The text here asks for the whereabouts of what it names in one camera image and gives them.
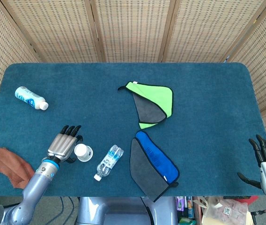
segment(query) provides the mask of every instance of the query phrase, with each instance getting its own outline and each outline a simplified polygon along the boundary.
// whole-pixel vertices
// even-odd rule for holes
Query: green microfiber cloth
[[[120,89],[133,94],[141,129],[149,128],[170,117],[173,112],[173,91],[169,87],[128,82]]]
[[[196,225],[197,221],[182,217],[178,225]]]

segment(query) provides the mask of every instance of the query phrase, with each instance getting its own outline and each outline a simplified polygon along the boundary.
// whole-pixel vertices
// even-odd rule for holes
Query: brown cloth
[[[0,148],[0,173],[9,178],[14,188],[24,189],[34,175],[34,170],[18,155]]]

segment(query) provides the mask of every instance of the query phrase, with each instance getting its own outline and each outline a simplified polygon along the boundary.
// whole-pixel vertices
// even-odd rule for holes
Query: plastic water bottle
[[[111,169],[116,164],[116,162],[122,157],[124,151],[117,145],[113,145],[105,158],[96,167],[97,173],[94,178],[100,181],[102,177],[106,177],[110,174]]]

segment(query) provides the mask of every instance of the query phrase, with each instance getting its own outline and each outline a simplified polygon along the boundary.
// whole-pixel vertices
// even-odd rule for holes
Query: small white cup
[[[77,156],[77,158],[81,161],[81,162],[87,162],[89,161],[94,152],[92,151],[91,147],[85,145],[85,144],[78,144],[75,146],[74,152]]]

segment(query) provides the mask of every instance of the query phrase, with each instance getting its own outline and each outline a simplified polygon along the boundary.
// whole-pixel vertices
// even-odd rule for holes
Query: blue ring joint
[[[52,161],[52,160],[45,159],[45,160],[43,160],[43,162],[52,163],[54,166],[56,166],[57,169],[59,169],[59,165],[57,163],[55,163],[54,161]]]

